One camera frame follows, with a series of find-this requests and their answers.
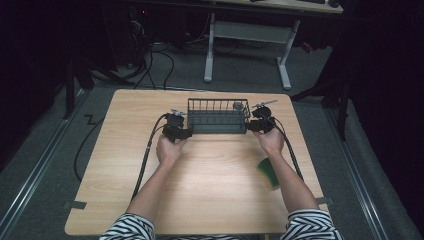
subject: green object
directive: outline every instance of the green object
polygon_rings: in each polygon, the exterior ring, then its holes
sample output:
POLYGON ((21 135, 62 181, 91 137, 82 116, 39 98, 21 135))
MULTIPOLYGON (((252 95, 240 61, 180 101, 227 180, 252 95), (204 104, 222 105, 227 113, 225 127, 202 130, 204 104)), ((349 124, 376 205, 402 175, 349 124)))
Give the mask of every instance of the green object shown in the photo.
POLYGON ((278 182, 277 175, 275 174, 274 168, 272 167, 269 158, 265 158, 259 163, 258 170, 265 174, 265 176, 268 178, 269 182, 271 183, 272 189, 276 189, 279 187, 280 184, 278 182))

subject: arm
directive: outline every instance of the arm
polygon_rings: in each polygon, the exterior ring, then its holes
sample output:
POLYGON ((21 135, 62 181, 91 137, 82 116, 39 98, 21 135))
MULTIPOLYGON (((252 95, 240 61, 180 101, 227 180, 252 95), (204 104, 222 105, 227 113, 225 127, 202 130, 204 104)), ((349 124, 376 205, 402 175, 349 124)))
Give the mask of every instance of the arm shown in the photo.
POLYGON ((156 154, 160 161, 159 167, 134 197, 127 208, 127 213, 142 216, 150 222, 155 220, 168 176, 186 142, 187 140, 181 140, 178 143, 172 143, 163 134, 159 137, 156 147, 156 154))
POLYGON ((319 209, 311 190, 281 154, 284 140, 278 129, 274 128, 266 134, 261 132, 253 132, 253 134, 258 138, 262 149, 271 161, 289 213, 301 209, 319 209))

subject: person's left hand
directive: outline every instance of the person's left hand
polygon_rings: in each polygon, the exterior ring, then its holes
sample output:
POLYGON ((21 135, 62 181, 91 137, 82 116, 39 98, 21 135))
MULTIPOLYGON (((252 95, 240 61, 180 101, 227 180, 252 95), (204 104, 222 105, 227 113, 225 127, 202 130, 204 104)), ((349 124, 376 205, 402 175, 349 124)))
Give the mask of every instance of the person's left hand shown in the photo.
POLYGON ((156 155, 161 164, 173 166, 181 155, 181 150, 187 142, 187 139, 180 140, 178 143, 169 141, 165 135, 159 136, 158 144, 156 146, 156 155))

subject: forearm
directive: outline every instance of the forearm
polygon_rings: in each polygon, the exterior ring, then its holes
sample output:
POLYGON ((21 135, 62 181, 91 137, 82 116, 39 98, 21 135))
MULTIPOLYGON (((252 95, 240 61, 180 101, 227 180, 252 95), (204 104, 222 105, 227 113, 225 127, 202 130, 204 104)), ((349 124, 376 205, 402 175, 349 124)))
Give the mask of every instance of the forearm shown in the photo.
POLYGON ((160 164, 150 179, 131 201, 127 213, 133 213, 153 222, 159 210, 160 199, 172 166, 160 164))
POLYGON ((289 212, 300 209, 319 209, 308 186, 286 162, 281 153, 268 155, 280 183, 281 194, 289 212))

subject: white metal desk frame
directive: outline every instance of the white metal desk frame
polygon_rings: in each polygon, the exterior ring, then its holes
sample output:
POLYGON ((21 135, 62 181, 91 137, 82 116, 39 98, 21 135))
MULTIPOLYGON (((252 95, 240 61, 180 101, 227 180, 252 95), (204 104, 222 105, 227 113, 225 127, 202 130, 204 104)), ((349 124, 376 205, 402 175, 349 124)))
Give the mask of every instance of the white metal desk frame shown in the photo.
POLYGON ((206 57, 205 82, 212 82, 213 72, 213 43, 215 37, 232 38, 240 40, 285 43, 286 47, 281 57, 277 57, 281 81, 285 90, 291 89, 290 79, 287 74, 286 61, 296 37, 300 21, 294 21, 291 28, 271 27, 264 25, 243 24, 234 22, 215 21, 215 13, 211 14, 209 30, 209 47, 206 57))

